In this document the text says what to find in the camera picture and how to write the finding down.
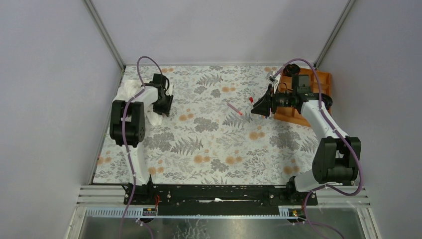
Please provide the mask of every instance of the pink pen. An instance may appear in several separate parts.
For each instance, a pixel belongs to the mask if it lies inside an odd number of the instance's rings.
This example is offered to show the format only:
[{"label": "pink pen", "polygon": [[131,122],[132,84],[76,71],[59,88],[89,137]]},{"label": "pink pen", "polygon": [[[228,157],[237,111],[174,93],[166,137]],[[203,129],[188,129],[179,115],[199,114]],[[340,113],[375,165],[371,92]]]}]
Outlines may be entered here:
[{"label": "pink pen", "polygon": [[238,112],[239,113],[239,115],[243,115],[242,114],[242,112],[240,112],[238,109],[236,109],[234,106],[232,106],[229,102],[227,102],[227,105],[230,107],[230,108],[232,108],[234,111],[236,111],[236,112]]}]

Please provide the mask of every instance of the grey wall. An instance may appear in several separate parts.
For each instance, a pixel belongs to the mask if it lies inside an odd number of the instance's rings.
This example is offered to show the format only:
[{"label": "grey wall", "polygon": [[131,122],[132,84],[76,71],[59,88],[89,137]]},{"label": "grey wall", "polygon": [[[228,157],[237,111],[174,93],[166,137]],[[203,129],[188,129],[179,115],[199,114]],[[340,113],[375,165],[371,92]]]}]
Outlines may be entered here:
[{"label": "grey wall", "polygon": [[63,238],[119,68],[81,0],[0,5],[0,238]]},{"label": "grey wall", "polygon": [[362,141],[365,186],[387,239],[422,237],[421,9],[357,1],[321,66],[333,74],[336,121]]},{"label": "grey wall", "polygon": [[347,0],[93,2],[126,64],[271,64],[315,61]]}]

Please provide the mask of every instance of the white cloth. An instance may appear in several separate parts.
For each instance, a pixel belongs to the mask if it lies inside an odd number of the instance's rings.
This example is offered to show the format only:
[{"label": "white cloth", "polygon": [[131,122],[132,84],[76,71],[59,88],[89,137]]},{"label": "white cloth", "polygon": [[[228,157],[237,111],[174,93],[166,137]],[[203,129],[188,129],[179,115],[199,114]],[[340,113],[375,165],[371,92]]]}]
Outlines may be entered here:
[{"label": "white cloth", "polygon": [[[114,98],[115,100],[123,100],[128,101],[132,96],[138,93],[142,88],[142,84],[140,80],[126,80],[122,83],[122,85],[117,90],[117,95]],[[170,83],[169,89],[167,90],[166,94],[171,95],[173,92],[173,83]],[[163,116],[155,113],[153,111],[153,106],[148,106],[148,109],[145,113],[148,121],[153,125],[161,125],[163,122]]]}]

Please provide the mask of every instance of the black base bracket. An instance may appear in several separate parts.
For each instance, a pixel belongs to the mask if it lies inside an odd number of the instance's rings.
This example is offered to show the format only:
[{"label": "black base bracket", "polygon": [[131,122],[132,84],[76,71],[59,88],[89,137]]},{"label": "black base bracket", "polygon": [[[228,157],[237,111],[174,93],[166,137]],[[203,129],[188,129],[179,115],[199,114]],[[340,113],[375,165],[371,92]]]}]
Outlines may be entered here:
[{"label": "black base bracket", "polygon": [[[132,184],[126,187],[126,205],[132,188]],[[306,194],[295,192],[291,182],[286,186],[175,185],[150,180],[147,185],[136,186],[131,204],[155,205],[158,196],[161,216],[277,215],[279,206],[301,206]],[[317,205],[317,198],[309,198],[308,205]]]}]

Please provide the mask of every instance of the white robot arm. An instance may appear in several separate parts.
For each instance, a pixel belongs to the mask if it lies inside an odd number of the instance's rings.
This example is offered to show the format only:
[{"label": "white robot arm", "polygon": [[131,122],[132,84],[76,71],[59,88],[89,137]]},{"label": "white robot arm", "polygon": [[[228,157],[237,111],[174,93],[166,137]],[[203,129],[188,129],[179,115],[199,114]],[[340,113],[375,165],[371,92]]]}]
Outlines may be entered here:
[{"label": "white robot arm", "polygon": [[270,111],[275,112],[277,107],[294,107],[310,123],[319,140],[319,146],[312,169],[289,180],[289,183],[294,185],[294,191],[298,192],[307,192],[331,182],[350,183],[357,177],[357,165],[351,157],[350,151],[334,133],[321,112],[324,112],[334,128],[348,141],[358,158],[361,148],[360,140],[357,137],[349,137],[331,118],[326,109],[326,106],[330,107],[332,104],[331,98],[322,94],[323,103],[320,109],[318,94],[311,91],[309,83],[308,75],[293,75],[293,89],[291,92],[284,93],[277,92],[270,84],[265,95],[254,104],[254,108],[251,110],[253,114],[270,116]]},{"label": "white robot arm", "polygon": [[[122,120],[125,120],[126,141],[130,149],[130,158],[135,172],[136,185],[145,185],[150,179],[150,174],[145,162],[143,140],[145,138],[145,112],[153,105],[154,112],[169,115],[173,96],[166,95],[165,85],[167,78],[161,74],[154,74],[151,83],[146,84],[145,91],[129,103],[128,114],[123,119],[125,99],[116,97],[111,108],[110,136],[126,152],[122,140]],[[129,158],[125,155],[126,164]]]}]

